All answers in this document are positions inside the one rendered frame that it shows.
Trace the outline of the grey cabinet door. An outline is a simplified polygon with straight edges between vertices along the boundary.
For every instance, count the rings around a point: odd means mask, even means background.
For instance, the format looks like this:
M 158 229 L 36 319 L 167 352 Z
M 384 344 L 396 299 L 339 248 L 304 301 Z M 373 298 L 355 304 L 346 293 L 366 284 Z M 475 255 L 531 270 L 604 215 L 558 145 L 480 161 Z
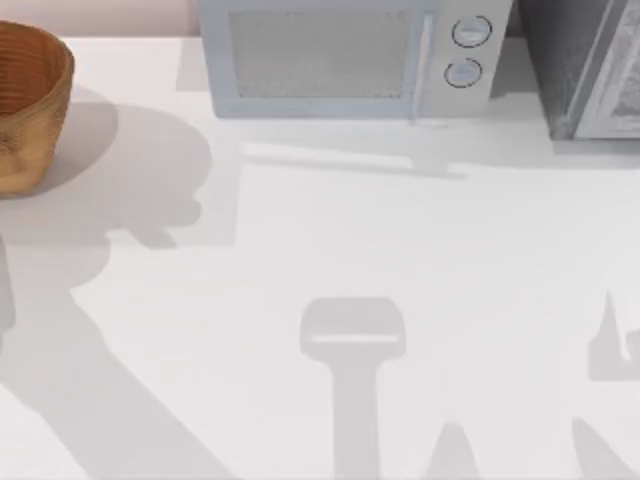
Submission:
M 579 139 L 640 140 L 640 0 L 612 0 L 588 63 Z

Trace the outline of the brown wicker basket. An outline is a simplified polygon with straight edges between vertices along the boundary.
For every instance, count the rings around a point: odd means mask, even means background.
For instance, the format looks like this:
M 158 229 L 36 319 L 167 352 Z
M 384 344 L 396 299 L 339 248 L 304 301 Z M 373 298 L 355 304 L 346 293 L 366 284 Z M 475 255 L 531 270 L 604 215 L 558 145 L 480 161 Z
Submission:
M 74 56 L 46 30 L 0 20 L 0 198 L 24 195 L 54 158 L 75 70 Z

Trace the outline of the round microwave knob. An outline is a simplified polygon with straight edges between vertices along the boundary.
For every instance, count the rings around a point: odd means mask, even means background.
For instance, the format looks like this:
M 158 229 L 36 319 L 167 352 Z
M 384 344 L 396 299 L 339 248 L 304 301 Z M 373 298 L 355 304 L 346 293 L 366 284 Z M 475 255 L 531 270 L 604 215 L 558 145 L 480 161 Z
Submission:
M 455 89 L 465 89 L 476 85 L 483 76 L 483 66 L 472 58 L 465 58 L 448 64 L 444 80 Z
M 492 23 L 484 16 L 464 17 L 455 23 L 452 39 L 461 48 L 476 48 L 489 40 L 492 30 Z

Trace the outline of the pale microwave oven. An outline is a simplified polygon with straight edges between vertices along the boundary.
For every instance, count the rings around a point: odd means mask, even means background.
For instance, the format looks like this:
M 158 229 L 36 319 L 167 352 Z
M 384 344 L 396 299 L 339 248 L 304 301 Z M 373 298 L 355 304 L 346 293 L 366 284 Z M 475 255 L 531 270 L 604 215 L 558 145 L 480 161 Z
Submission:
M 435 6 L 421 117 L 473 117 L 489 100 L 513 0 L 431 0 Z M 476 48 L 461 48 L 452 39 L 455 23 L 481 15 L 492 23 L 489 40 Z M 444 80 L 449 63 L 472 58 L 483 66 L 482 79 L 465 89 L 450 87 Z

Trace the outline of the microwave oven door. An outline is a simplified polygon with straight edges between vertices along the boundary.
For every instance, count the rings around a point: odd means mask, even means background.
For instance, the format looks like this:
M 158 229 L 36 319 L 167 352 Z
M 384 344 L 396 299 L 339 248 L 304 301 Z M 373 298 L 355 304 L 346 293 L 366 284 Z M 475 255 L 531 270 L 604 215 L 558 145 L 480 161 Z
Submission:
M 213 109 L 231 119 L 411 119 L 431 0 L 197 0 Z

